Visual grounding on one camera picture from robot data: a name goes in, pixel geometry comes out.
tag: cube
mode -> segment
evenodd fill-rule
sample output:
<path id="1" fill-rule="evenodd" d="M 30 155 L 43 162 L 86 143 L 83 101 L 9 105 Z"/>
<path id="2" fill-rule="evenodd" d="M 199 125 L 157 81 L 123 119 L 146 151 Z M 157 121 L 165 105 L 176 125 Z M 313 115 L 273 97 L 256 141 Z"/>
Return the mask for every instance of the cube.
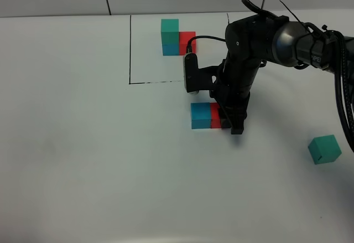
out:
<path id="1" fill-rule="evenodd" d="M 178 19 L 161 20 L 162 45 L 179 44 L 179 21 Z"/>
<path id="2" fill-rule="evenodd" d="M 334 135 L 314 138 L 309 151 L 315 164 L 334 162 L 342 153 Z"/>
<path id="3" fill-rule="evenodd" d="M 164 56 L 178 56 L 179 55 L 178 44 L 162 45 L 162 54 Z"/>
<path id="4" fill-rule="evenodd" d="M 231 128 L 225 113 L 218 103 L 210 103 L 211 128 Z"/>
<path id="5" fill-rule="evenodd" d="M 184 56 L 186 54 L 187 43 L 189 39 L 195 37 L 195 32 L 179 32 L 179 54 Z M 196 53 L 196 40 L 192 41 L 192 52 Z"/>
<path id="6" fill-rule="evenodd" d="M 210 128 L 211 111 L 210 103 L 191 103 L 192 129 Z"/>

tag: white table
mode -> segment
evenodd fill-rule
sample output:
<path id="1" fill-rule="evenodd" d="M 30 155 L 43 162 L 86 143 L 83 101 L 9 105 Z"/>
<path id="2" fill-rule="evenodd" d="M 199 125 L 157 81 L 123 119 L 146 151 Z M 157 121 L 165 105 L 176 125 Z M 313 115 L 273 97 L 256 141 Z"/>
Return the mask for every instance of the white table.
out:
<path id="1" fill-rule="evenodd" d="M 354 35 L 352 11 L 296 13 Z M 0 19 L 0 239 L 352 242 L 354 154 L 334 77 L 269 64 L 243 135 L 191 130 L 190 102 L 211 99 L 185 93 L 180 57 L 156 54 L 165 17 L 220 37 L 227 23 L 222 13 L 133 16 L 131 82 L 154 83 L 131 85 L 129 16 Z M 198 47 L 201 67 L 227 51 Z M 307 145 L 328 134 L 343 154 L 315 166 Z"/>

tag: blue cube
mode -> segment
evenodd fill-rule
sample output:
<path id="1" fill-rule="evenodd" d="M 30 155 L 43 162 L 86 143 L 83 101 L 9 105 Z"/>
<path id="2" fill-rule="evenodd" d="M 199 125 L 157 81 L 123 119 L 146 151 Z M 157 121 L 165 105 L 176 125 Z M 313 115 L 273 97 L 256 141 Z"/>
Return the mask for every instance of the blue cube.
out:
<path id="1" fill-rule="evenodd" d="M 314 138 L 309 151 L 315 164 L 334 162 L 342 153 L 334 135 Z"/>
<path id="2" fill-rule="evenodd" d="M 210 128 L 211 110 L 210 103 L 191 103 L 190 104 L 192 129 Z"/>
<path id="3" fill-rule="evenodd" d="M 161 20 L 161 41 L 163 45 L 179 44 L 178 19 Z"/>
<path id="4" fill-rule="evenodd" d="M 162 54 L 164 56 L 179 56 L 179 44 L 162 45 Z"/>

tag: stacked cubes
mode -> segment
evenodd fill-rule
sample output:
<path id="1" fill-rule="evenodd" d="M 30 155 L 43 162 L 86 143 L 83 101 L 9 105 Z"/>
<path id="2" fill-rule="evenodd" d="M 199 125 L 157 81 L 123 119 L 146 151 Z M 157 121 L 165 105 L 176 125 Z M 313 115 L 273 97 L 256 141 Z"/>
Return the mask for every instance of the stacked cubes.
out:
<path id="1" fill-rule="evenodd" d="M 231 127 L 218 103 L 191 103 L 190 110 L 192 129 Z"/>
<path id="2" fill-rule="evenodd" d="M 178 19 L 161 20 L 162 53 L 164 56 L 185 55 L 188 40 L 195 32 L 180 32 Z M 196 52 L 196 42 L 192 42 L 192 50 Z"/>

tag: black cable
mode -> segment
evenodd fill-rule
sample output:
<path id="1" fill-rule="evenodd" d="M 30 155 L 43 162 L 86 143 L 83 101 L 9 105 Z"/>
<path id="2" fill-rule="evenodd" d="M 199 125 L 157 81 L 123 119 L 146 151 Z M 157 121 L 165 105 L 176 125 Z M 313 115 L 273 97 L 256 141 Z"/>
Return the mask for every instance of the black cable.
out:
<path id="1" fill-rule="evenodd" d="M 192 41 L 195 39 L 199 39 L 199 38 L 209 38 L 209 39 L 214 39 L 214 40 L 218 40 L 218 41 L 222 41 L 225 42 L 225 39 L 219 38 L 219 37 L 212 37 L 210 35 L 198 35 L 196 37 L 192 37 L 191 39 L 189 39 L 188 43 L 187 43 L 187 49 L 186 52 L 187 53 L 192 53 Z"/>
<path id="2" fill-rule="evenodd" d="M 297 70 L 304 70 L 304 69 L 306 69 L 308 66 L 309 66 L 309 64 L 303 63 L 303 64 L 300 64 L 300 65 L 295 66 L 294 68 L 296 68 Z"/>
<path id="3" fill-rule="evenodd" d="M 354 122 L 353 122 L 353 113 L 352 108 L 350 106 L 350 100 L 348 98 L 348 83 L 347 83 L 347 71 L 346 71 L 346 47 L 344 37 L 339 32 L 333 32 L 337 38 L 337 42 L 335 43 L 335 50 L 336 50 L 336 61 L 335 61 L 335 94 L 336 94 L 336 103 L 337 103 L 337 110 L 339 119 L 342 124 L 342 128 L 347 139 L 347 142 L 350 148 L 354 152 Z M 342 98 L 342 84 L 341 78 L 343 76 L 343 90 L 345 92 L 345 106 L 346 112 L 343 107 L 343 98 Z"/>
<path id="4" fill-rule="evenodd" d="M 281 2 L 281 3 L 284 5 L 284 7 L 295 17 L 295 19 L 305 28 L 305 30 L 308 31 L 309 33 L 311 33 L 310 30 L 304 25 L 304 23 L 301 22 L 301 21 L 299 20 L 299 18 L 288 8 L 288 6 L 286 6 L 284 2 L 282 2 L 282 1 L 280 1 L 280 2 Z"/>
<path id="5" fill-rule="evenodd" d="M 352 90 L 352 95 L 351 95 L 351 102 L 352 102 L 352 110 L 354 111 L 354 89 Z"/>

